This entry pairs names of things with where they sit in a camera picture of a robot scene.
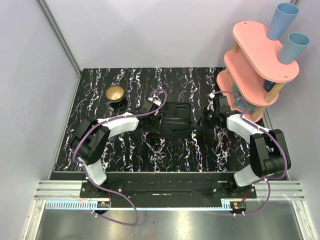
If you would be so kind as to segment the black hair comb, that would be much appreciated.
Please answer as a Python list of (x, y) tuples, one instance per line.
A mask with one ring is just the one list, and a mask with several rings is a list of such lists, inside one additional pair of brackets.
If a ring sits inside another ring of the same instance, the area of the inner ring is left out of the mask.
[(129, 136), (132, 138), (137, 152), (141, 152), (143, 150), (142, 135), (143, 131), (141, 129), (134, 130), (129, 133)]

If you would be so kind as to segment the black zip tool case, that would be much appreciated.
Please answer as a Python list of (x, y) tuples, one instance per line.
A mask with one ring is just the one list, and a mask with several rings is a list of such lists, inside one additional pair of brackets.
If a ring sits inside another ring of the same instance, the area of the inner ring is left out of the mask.
[(192, 108), (188, 102), (166, 102), (158, 112), (159, 121), (156, 131), (150, 130), (153, 139), (189, 140), (194, 129)]

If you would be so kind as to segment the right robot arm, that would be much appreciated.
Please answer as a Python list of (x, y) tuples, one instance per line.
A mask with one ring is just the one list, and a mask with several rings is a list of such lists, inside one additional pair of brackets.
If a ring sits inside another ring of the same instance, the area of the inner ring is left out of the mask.
[(200, 126), (228, 129), (249, 143), (249, 165), (228, 179), (228, 195), (236, 199), (252, 184), (284, 178), (291, 167), (284, 133), (279, 129), (261, 127), (239, 111), (231, 110), (226, 96), (212, 94), (211, 98), (199, 120)]

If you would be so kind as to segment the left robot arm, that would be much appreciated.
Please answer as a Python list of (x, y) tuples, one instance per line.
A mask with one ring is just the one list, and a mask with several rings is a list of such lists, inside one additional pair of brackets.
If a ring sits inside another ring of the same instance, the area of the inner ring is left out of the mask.
[(161, 120), (158, 113), (165, 103), (148, 99), (143, 106), (131, 112), (110, 118), (87, 117), (82, 121), (70, 142), (72, 160), (84, 167), (86, 177), (93, 181), (89, 185), (95, 197), (103, 198), (108, 193), (101, 157), (109, 139), (136, 130), (158, 134)]

